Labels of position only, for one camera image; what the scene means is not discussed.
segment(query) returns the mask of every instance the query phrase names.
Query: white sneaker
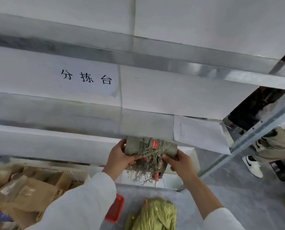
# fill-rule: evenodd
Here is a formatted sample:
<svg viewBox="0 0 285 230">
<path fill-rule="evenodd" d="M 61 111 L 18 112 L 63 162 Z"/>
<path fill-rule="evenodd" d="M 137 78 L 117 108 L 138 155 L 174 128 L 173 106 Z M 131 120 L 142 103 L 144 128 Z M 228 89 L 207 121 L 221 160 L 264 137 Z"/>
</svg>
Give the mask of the white sneaker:
<svg viewBox="0 0 285 230">
<path fill-rule="evenodd" d="M 262 171 L 260 169 L 260 164 L 257 161 L 250 161 L 248 159 L 248 156 L 244 156 L 242 158 L 243 162 L 245 163 L 245 165 L 247 166 L 247 168 L 249 169 L 249 171 L 256 177 L 258 178 L 262 178 L 263 174 Z"/>
<path fill-rule="evenodd" d="M 264 147 L 260 142 L 259 142 L 259 139 L 255 141 L 255 143 L 253 144 L 253 147 L 255 148 L 255 150 L 257 152 L 260 152 L 264 149 L 266 149 L 266 147 Z"/>
</svg>

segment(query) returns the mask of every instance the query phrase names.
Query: khaki pants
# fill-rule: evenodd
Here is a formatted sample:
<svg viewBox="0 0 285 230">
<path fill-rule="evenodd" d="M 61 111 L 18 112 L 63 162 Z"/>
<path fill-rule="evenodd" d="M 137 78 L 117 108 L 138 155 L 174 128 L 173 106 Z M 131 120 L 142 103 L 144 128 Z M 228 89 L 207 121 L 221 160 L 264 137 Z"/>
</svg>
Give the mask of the khaki pants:
<svg viewBox="0 0 285 230">
<path fill-rule="evenodd" d="M 272 162 L 285 159 L 285 129 L 277 127 L 276 136 L 263 137 L 261 144 L 266 149 L 255 152 L 253 158 L 258 162 Z"/>
</svg>

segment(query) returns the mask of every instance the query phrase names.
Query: yellow-green fabric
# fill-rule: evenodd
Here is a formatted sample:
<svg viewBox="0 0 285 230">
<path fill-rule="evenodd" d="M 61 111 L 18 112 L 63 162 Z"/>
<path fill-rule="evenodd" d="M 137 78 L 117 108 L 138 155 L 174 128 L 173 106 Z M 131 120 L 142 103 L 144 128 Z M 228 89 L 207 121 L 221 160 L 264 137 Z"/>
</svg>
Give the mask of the yellow-green fabric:
<svg viewBox="0 0 285 230">
<path fill-rule="evenodd" d="M 147 199 L 140 214 L 129 215 L 125 230 L 175 230 L 177 209 L 163 198 Z"/>
</svg>

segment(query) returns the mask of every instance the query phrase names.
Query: chinese character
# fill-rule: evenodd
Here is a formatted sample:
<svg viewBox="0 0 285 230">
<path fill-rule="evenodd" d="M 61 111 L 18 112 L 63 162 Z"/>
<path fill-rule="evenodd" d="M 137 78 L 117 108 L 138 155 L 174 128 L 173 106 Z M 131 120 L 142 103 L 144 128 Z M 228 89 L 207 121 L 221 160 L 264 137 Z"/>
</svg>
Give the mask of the chinese character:
<svg viewBox="0 0 285 230">
<path fill-rule="evenodd" d="M 106 77 L 106 75 L 104 75 L 101 79 L 102 79 L 102 81 L 103 81 L 103 84 L 111 84 L 111 79 L 109 78 L 109 77 L 107 77 L 107 78 L 104 78 L 104 77 Z"/>
<path fill-rule="evenodd" d="M 70 73 L 68 73 L 68 71 L 65 69 L 65 73 L 64 73 L 64 70 L 62 71 L 62 73 L 61 74 L 64 74 L 65 75 L 65 77 L 64 77 L 64 79 L 67 77 L 67 75 L 69 76 L 69 80 L 71 80 L 71 76 L 72 76 L 72 74 L 70 74 Z"/>
<path fill-rule="evenodd" d="M 83 74 L 82 72 L 81 72 L 81 78 L 83 79 L 83 81 L 84 82 L 89 82 L 90 83 L 90 81 L 92 81 L 93 82 L 93 80 L 92 80 L 92 78 L 90 78 L 89 76 L 90 76 L 90 74 L 87 74 L 87 73 L 85 73 L 85 74 Z"/>
</svg>

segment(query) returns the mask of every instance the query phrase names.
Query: white long-sleeved shirt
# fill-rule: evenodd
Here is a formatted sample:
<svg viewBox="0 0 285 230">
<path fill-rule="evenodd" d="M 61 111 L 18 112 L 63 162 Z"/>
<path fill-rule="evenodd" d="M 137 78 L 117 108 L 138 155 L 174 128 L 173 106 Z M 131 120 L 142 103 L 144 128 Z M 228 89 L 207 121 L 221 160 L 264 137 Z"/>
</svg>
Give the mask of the white long-sleeved shirt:
<svg viewBox="0 0 285 230">
<path fill-rule="evenodd" d="M 99 230 L 116 198 L 114 181 L 103 172 L 87 184 L 67 191 L 46 209 L 42 220 L 27 230 Z M 205 230 L 244 230 L 226 208 L 211 212 L 204 220 Z"/>
</svg>

